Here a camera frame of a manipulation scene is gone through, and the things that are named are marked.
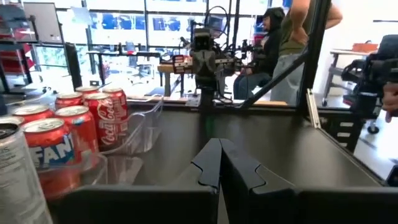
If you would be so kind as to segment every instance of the black tabletop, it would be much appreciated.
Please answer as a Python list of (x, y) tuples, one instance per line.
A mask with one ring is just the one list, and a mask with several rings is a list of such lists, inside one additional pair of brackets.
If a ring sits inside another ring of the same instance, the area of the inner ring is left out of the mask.
[(210, 138), (226, 138), (298, 186), (378, 186), (354, 159), (302, 118), (163, 111), (162, 133), (140, 155), (136, 184), (168, 184)]

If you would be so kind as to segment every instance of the wall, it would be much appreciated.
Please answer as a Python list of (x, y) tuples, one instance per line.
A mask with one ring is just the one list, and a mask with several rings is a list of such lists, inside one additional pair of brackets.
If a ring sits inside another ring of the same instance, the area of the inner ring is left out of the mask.
[[(373, 19), (377, 17), (374, 9), (382, 13), (383, 1), (386, 0), (332, 0), (343, 13), (344, 19), (336, 27), (325, 31), (313, 86), (315, 93), (323, 93), (325, 88), (328, 69), (333, 60), (331, 49), (351, 49), (355, 42), (372, 39)], [(350, 56), (340, 57), (339, 66), (348, 65), (352, 60)]]

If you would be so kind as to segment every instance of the coca-cola logo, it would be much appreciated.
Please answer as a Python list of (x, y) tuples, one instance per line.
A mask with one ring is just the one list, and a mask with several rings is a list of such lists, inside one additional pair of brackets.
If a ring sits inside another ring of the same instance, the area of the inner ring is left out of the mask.
[(100, 100), (97, 106), (97, 112), (98, 116), (103, 120), (114, 120), (114, 108), (112, 100)]
[(115, 125), (103, 123), (102, 128), (105, 130), (105, 136), (101, 137), (101, 142), (105, 145), (110, 145), (116, 141)]

